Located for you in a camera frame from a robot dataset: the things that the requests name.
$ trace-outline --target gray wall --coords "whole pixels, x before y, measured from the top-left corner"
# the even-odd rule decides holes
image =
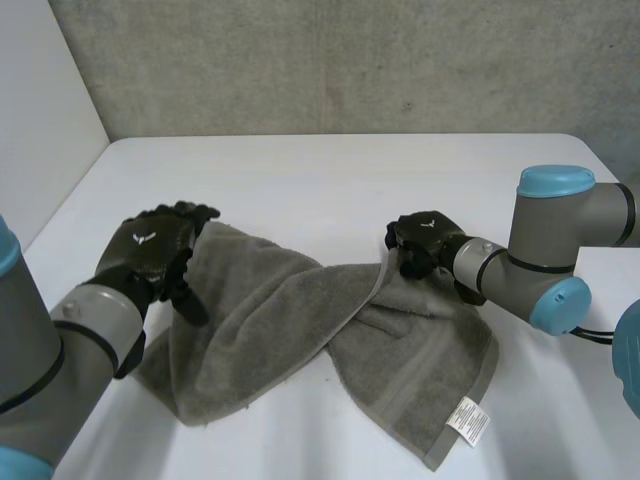
[[[638,0],[50,3],[112,140],[565,132],[640,177]]]

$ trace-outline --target white care label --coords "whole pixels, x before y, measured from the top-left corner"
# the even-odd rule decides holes
[[[489,415],[484,413],[476,402],[470,398],[462,397],[449,420],[447,420],[447,425],[462,435],[462,438],[469,445],[475,447],[490,421]]]

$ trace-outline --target gray towel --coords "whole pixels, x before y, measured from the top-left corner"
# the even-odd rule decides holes
[[[403,279],[386,265],[322,267],[304,255],[211,223],[188,280],[211,315],[177,313],[136,377],[187,425],[246,407],[323,347],[366,414],[435,470],[457,434],[445,426],[463,396],[479,402],[497,342],[453,280]]]

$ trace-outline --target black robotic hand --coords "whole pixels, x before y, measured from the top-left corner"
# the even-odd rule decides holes
[[[220,212],[206,205],[178,202],[125,220],[102,254],[96,276],[87,283],[125,294],[143,319],[151,303],[170,300],[187,322],[205,325],[207,311],[183,276],[204,225],[219,216]],[[123,378],[140,363],[145,339],[143,331],[116,378]]]
[[[400,249],[400,274],[405,278],[421,280],[436,268],[451,270],[453,256],[450,252],[458,251],[451,247],[464,244],[469,239],[450,218],[440,212],[430,211],[402,215],[397,222],[388,224],[384,242],[389,250]],[[454,281],[454,287],[465,303],[480,306],[486,302],[482,295],[457,280]]]

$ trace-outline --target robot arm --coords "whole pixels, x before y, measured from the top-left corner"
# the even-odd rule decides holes
[[[465,235],[439,212],[400,217],[388,226],[386,243],[405,250],[405,276],[422,278],[441,267],[468,303],[488,299],[550,335],[612,343],[615,374],[640,417],[640,302],[622,316],[613,340],[594,340],[579,328],[591,291],[573,275],[582,246],[640,246],[638,202],[640,186],[596,183],[580,167],[537,166],[522,172],[508,248]]]
[[[141,361],[152,302],[171,300],[185,320],[207,321],[183,274],[204,224],[217,216],[180,202],[124,222],[96,276],[50,314],[0,217],[0,478],[52,476],[111,379]]]

